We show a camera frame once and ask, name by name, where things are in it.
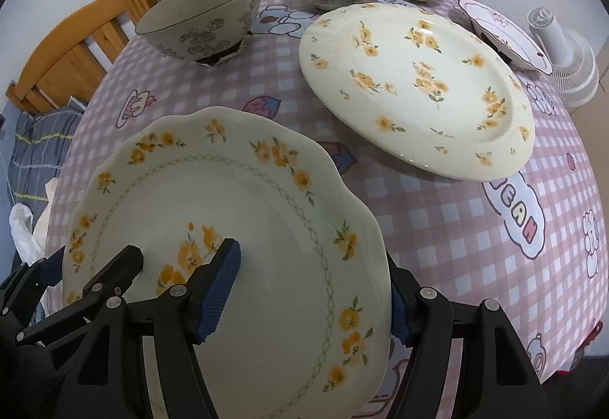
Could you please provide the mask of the scalloped yellow flower plate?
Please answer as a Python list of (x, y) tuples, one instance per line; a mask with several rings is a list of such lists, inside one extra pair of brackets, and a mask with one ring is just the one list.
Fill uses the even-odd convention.
[(126, 248), (126, 303), (184, 310), (220, 418), (348, 418), (377, 392), (391, 283), (381, 229), (326, 151), (224, 107), (166, 116), (96, 170), (67, 228), (63, 301)]

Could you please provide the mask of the large grey floral bowl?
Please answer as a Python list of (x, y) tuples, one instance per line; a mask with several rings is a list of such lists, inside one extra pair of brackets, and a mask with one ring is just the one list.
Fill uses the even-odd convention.
[(171, 58), (214, 65), (244, 46), (260, 0), (161, 0), (135, 32)]

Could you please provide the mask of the large cream floral plate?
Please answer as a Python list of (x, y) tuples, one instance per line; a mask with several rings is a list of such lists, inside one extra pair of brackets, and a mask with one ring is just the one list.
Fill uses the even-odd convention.
[(304, 32), (299, 65), (336, 118), (421, 170), (494, 181), (532, 156), (535, 120), (516, 75), (440, 15), (381, 3), (333, 10)]

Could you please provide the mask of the white red-rimmed plate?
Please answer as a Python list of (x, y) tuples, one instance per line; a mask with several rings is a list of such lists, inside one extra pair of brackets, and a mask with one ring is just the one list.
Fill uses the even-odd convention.
[(478, 0), (459, 0), (458, 6), (471, 20), (474, 31), (489, 42), (510, 64), (546, 76), (553, 72), (551, 62), (538, 44), (515, 22)]

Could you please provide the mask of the white plastic bag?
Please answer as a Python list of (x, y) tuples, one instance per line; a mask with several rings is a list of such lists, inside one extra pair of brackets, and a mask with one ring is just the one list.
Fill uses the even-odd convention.
[(24, 204), (15, 204), (9, 213), (9, 226), (13, 243), (21, 261), (33, 264), (45, 257), (48, 236), (49, 208), (34, 221), (32, 211)]

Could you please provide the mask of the blue plaid pillow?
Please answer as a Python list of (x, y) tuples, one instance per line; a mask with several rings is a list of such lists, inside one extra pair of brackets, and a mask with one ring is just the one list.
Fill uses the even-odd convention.
[(16, 121), (8, 180), (13, 198), (37, 221), (45, 207), (45, 184), (60, 176), (84, 112), (63, 107), (43, 115), (23, 112)]

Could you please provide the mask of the pink checked tablecloth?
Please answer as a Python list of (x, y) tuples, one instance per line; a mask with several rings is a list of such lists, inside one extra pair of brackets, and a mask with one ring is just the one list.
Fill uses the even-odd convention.
[(383, 418), (409, 352), (383, 328), (385, 260), (450, 300), (497, 300), (541, 380), (608, 325), (608, 216), (577, 129), (542, 79), (516, 77), (532, 157), (496, 182), (409, 166), (342, 124), (306, 84), (299, 0), (261, 0), (241, 54), (201, 67), (132, 40), (74, 134), (51, 213), (70, 304), (106, 260), (142, 249), (133, 300), (221, 240), (242, 266), (197, 349), (223, 418)]

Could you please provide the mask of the beige wooden door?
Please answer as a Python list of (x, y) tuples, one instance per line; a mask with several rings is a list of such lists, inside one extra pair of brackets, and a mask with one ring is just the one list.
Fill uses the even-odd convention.
[(608, 147), (608, 92), (600, 85), (596, 95), (573, 111), (575, 123), (585, 148), (593, 153)]

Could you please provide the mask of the white floor fan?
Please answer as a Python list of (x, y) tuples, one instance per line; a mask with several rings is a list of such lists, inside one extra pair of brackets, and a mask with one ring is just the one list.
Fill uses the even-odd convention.
[(598, 91), (599, 69), (587, 39), (561, 26), (547, 7), (528, 12), (528, 27), (550, 60), (550, 81), (563, 104), (576, 109), (589, 103)]

